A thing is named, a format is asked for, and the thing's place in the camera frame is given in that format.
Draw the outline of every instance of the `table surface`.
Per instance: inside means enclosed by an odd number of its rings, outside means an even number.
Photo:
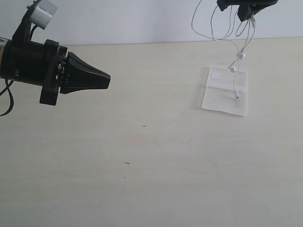
[[[0,119],[0,225],[302,226],[302,43],[247,47],[247,117],[201,109],[207,67],[234,59],[229,42],[71,47],[110,87],[52,107],[40,87],[13,85],[15,108]]]

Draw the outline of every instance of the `black cable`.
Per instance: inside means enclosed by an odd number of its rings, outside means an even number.
[[[36,30],[37,28],[38,28],[37,25],[35,25],[35,26],[32,28],[32,30],[30,31],[30,34],[29,34],[29,40],[32,40],[33,34],[34,34],[34,32],[35,32],[35,30]]]
[[[13,94],[11,93],[11,91],[9,89],[9,87],[13,84],[13,81],[11,81],[9,83],[9,80],[5,79],[5,84],[6,84],[6,88],[3,89],[3,91],[0,92],[0,95],[3,95],[5,91],[8,91],[9,92],[9,101],[10,101],[10,104],[9,104],[8,110],[4,114],[0,114],[0,117],[8,115],[13,110],[13,108],[14,108],[14,97],[13,97]]]

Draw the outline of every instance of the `white wall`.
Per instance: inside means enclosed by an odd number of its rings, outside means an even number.
[[[0,36],[10,38],[30,0],[0,1]],[[133,44],[204,40],[191,31],[190,21],[198,0],[52,0],[59,9],[45,31],[34,39],[46,38],[61,44]],[[210,15],[216,0],[204,0],[196,27],[210,33]],[[256,38],[303,36],[301,0],[280,0],[258,14]],[[217,13],[215,28],[223,34],[229,13]]]

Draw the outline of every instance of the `white table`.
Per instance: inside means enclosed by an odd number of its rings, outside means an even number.
[[[71,47],[110,88],[51,107],[41,88],[13,85],[15,109],[0,118],[0,226],[302,226],[302,43],[248,46],[247,117],[201,109],[204,67],[230,63],[229,42]]]

